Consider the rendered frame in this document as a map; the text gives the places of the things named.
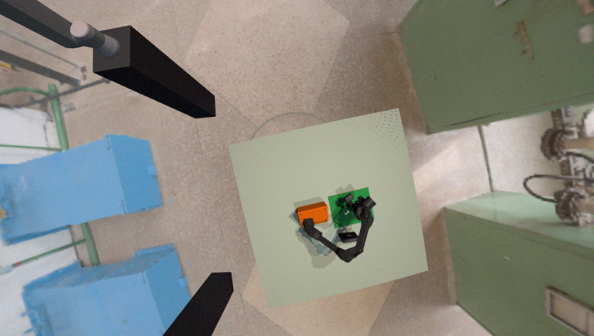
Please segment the green circuit board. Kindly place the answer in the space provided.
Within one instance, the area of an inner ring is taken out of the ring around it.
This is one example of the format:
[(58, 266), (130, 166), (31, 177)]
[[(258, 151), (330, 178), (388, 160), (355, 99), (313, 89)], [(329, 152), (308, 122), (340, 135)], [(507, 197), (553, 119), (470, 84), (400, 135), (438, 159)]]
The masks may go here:
[(354, 199), (352, 200), (353, 203), (356, 203), (355, 201), (358, 200), (359, 196), (363, 196), (365, 199), (368, 196), (370, 196), (368, 188), (364, 188), (361, 190), (355, 190), (352, 192), (346, 192), (346, 193), (342, 193), (339, 195), (330, 196), (329, 203), (330, 203), (330, 207), (331, 207), (332, 219), (333, 219), (333, 224), (334, 224), (335, 229), (341, 228), (341, 226), (345, 227), (348, 225), (353, 225), (355, 223), (361, 222), (360, 220), (356, 219), (356, 217), (354, 216), (353, 210), (351, 210), (351, 208), (348, 207), (346, 205), (347, 203), (343, 200), (343, 198), (349, 194), (351, 194), (354, 197)]

